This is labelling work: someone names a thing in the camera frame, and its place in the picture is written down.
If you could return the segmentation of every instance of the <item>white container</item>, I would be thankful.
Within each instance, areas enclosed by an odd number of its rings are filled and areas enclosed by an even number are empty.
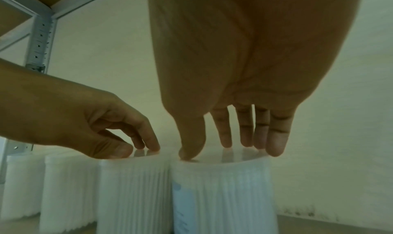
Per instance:
[[[98,234],[170,234],[173,230],[171,153],[136,150],[101,161]]]
[[[31,152],[9,155],[1,219],[32,216],[41,211],[45,155]]]
[[[40,232],[62,233],[97,219],[99,160],[79,152],[48,155]]]
[[[278,234],[268,155],[221,150],[172,162],[175,234]]]

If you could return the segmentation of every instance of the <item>hand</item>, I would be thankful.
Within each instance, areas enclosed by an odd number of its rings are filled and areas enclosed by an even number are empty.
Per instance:
[[[149,120],[117,96],[29,71],[0,60],[0,136],[58,145],[98,159],[128,157],[135,148],[158,151]]]
[[[282,154],[296,108],[332,65],[358,4],[149,0],[161,96],[180,132],[180,156],[191,159],[202,150],[208,112],[222,145],[232,145],[229,105],[242,145]]]

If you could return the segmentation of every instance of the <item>sticker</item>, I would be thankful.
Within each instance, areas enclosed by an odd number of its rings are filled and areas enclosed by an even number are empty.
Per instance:
[[[172,193],[175,234],[197,234],[193,192],[173,181]]]

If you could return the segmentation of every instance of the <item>pinky finger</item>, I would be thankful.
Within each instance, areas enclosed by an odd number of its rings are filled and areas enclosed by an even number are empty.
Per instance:
[[[296,109],[270,111],[270,126],[267,134],[266,152],[280,156],[287,145]]]

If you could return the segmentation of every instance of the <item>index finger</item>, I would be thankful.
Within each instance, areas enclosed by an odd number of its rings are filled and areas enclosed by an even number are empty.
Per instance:
[[[121,99],[117,100],[116,109],[122,117],[122,122],[130,124],[136,129],[148,149],[152,151],[160,150],[157,136],[146,116]]]

